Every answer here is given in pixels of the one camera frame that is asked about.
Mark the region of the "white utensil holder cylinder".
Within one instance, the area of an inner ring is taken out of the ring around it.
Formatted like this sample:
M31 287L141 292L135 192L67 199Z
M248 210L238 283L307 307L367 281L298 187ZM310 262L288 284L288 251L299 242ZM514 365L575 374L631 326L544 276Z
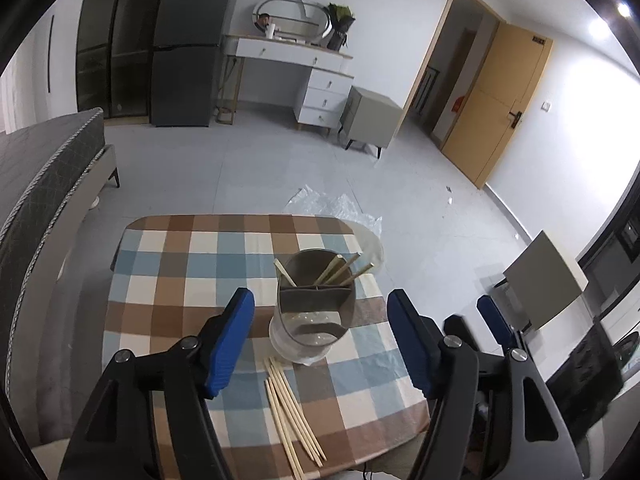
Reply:
M314 286L314 280L337 255L332 250L304 249L282 262L297 284L292 287L277 271L277 304L269 324L269 339L277 354L295 364L323 359L352 327L355 282L338 286L352 275L348 269L335 282Z

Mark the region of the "grey-white chair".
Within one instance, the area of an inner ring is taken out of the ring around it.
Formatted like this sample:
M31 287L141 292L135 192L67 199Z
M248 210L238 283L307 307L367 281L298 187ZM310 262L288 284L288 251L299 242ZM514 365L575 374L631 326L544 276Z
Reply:
M513 309L523 312L530 327L539 330L582 296L587 286L588 278L576 259L540 231L492 289L508 290Z

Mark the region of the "checkered tablecloth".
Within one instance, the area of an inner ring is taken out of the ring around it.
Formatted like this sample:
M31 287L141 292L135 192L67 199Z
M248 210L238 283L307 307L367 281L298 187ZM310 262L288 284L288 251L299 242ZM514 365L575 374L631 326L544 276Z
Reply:
M287 479L292 470L265 388L273 355L269 323L277 302L276 266L302 249L359 255L352 229L328 217L186 214L138 219L122 233L104 325L103 354L162 352L198 333L240 287L256 301L254 322L231 382L207 404L233 477ZM320 362L283 370L326 459L307 456L307 478L372 460L424 431L430 413L413 387L371 274L355 284L355 324Z

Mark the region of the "clear plastic sheet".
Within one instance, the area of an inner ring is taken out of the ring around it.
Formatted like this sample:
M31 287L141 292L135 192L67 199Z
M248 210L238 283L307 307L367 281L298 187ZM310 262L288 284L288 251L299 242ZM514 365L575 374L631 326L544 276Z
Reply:
M286 203L283 212L285 214L335 217L342 221L356 222L377 237L382 236L382 218L365 214L356 202L346 194L332 196L305 185Z

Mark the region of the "grey bedside cabinet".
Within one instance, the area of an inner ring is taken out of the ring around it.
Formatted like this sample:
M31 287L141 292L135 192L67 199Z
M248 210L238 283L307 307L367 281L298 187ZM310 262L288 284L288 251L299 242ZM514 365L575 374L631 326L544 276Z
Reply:
M401 124L402 107L388 96L352 86L341 117L338 133L345 133L345 151L355 142L376 148L376 158L388 148Z

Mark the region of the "yellow wooden door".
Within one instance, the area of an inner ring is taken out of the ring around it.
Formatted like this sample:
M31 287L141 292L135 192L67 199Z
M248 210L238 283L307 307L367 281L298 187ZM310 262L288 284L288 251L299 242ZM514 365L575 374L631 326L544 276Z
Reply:
M477 188L502 156L541 80L553 40L501 23L442 147Z

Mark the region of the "dark grey quilted mattress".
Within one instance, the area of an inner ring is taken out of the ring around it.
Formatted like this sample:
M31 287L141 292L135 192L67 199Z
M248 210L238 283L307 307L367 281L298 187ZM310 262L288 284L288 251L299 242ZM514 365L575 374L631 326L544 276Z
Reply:
M103 110L55 117L1 137L1 370L26 270L63 198L105 148Z

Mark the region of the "white drawer dressing table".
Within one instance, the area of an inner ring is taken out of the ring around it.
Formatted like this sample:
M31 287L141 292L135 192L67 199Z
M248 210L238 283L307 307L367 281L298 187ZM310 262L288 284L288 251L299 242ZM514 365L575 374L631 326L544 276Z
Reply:
M296 126L338 127L354 77L352 56L311 44L228 35L216 121L232 125L240 104L289 107Z

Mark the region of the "potted green plant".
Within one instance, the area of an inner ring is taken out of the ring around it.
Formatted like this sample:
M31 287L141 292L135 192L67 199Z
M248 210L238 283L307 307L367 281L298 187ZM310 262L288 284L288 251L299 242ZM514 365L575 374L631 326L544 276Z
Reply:
M326 47L332 51L339 51L346 44L348 31L356 18L349 6L330 3L326 10L329 12L332 25L332 35Z

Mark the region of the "oval vanity mirror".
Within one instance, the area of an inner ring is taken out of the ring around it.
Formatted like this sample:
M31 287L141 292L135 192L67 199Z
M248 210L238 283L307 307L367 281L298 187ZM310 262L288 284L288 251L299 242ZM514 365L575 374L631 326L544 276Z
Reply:
M256 4L252 18L266 35L268 26L273 25L273 38L307 44L320 42L333 29L326 7L305 0L264 0Z

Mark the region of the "black glass wardrobe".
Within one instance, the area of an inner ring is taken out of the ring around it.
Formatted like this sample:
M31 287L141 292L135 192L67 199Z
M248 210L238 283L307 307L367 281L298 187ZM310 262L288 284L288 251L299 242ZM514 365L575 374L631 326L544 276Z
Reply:
M151 66L160 0L82 0L76 48L80 110L106 118L150 114Z

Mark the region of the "dark grey refrigerator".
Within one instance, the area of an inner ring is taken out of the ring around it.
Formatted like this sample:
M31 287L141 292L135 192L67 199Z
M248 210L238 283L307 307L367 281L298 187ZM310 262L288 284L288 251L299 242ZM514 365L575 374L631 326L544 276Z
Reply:
M206 127L236 0L160 0L152 49L150 122Z

